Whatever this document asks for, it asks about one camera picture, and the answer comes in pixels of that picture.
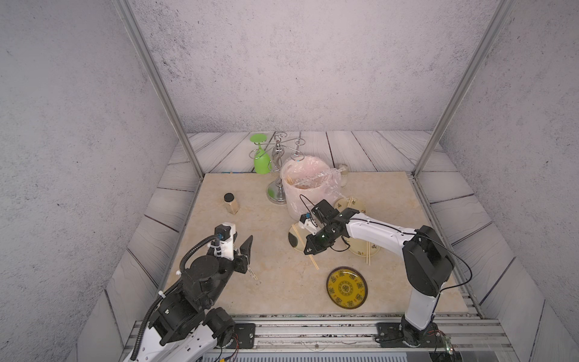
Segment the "chopsticks pair two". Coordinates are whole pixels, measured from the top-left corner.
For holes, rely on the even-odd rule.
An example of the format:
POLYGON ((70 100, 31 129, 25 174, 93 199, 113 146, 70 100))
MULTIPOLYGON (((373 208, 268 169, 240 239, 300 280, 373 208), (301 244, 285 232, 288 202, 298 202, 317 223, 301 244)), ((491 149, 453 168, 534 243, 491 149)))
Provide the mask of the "chopsticks pair two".
POLYGON ((290 235, 292 235, 295 240, 297 240, 297 244, 294 245, 293 244, 293 239, 292 238, 288 238, 288 240, 291 242, 292 246, 294 249, 304 253, 305 252, 305 247, 306 247, 306 230, 300 229, 300 227, 298 227, 298 223, 294 223, 292 224, 292 228, 291 231, 289 232, 290 235))

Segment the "chopsticks pair three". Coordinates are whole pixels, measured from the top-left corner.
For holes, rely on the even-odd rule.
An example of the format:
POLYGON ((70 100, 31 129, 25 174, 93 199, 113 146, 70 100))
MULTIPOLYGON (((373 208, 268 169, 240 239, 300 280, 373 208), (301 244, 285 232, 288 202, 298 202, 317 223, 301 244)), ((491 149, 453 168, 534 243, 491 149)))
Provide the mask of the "chopsticks pair three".
POLYGON ((356 208, 356 207, 357 207, 357 206, 356 206, 356 203, 357 203, 357 199, 356 199, 356 198, 354 198, 354 197, 349 197, 349 198, 348 198, 347 207, 348 207, 348 208, 356 208))

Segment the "chopsticks pair one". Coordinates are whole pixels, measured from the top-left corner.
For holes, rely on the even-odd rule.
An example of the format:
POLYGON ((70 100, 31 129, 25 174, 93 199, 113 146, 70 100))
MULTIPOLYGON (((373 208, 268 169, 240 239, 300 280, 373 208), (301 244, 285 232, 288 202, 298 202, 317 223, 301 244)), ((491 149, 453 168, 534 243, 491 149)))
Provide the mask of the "chopsticks pair one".
POLYGON ((259 278, 257 277, 256 273, 252 270, 252 268, 250 268, 248 266, 248 272, 250 274, 250 276, 253 278, 253 280, 256 282, 257 285, 260 285, 262 282, 261 280, 259 280, 259 278))

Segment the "chopsticks pair four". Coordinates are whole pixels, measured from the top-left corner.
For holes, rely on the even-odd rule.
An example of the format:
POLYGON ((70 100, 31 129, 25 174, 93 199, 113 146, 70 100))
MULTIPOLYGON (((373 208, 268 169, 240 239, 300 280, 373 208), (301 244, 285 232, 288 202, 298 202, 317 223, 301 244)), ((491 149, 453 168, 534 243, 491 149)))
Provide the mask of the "chopsticks pair four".
POLYGON ((366 243, 366 265, 371 265, 371 244, 369 242, 366 243))

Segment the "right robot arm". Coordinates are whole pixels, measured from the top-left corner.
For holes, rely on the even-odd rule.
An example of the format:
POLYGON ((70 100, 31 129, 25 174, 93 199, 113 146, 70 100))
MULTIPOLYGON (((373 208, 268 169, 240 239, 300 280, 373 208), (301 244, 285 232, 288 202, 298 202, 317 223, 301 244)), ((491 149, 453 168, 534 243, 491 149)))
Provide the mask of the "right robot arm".
POLYGON ((345 208, 339 211, 322 200, 301 215, 298 226, 308 231, 303 253, 313 256, 332 249, 338 239, 359 239, 393 253, 402 260, 412 288, 410 301, 402 316, 397 335, 377 342, 401 342, 411 348, 422 346, 438 331, 435 310, 444 291, 462 287, 472 280, 449 286, 447 283, 461 257, 445 247, 430 226, 419 229, 378 221, 365 213, 345 208))

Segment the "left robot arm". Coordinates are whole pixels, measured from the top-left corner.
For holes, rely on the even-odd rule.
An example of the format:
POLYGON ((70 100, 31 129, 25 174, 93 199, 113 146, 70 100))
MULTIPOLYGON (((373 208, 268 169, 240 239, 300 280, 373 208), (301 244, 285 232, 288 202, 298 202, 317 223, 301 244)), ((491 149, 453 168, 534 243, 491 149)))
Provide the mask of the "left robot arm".
POLYGON ((178 281, 149 307, 127 361, 199 361, 214 348, 217 361, 234 361, 253 348, 255 324, 236 324, 216 305, 232 275, 249 269, 253 239, 234 249, 236 238, 218 231, 185 254, 178 281))

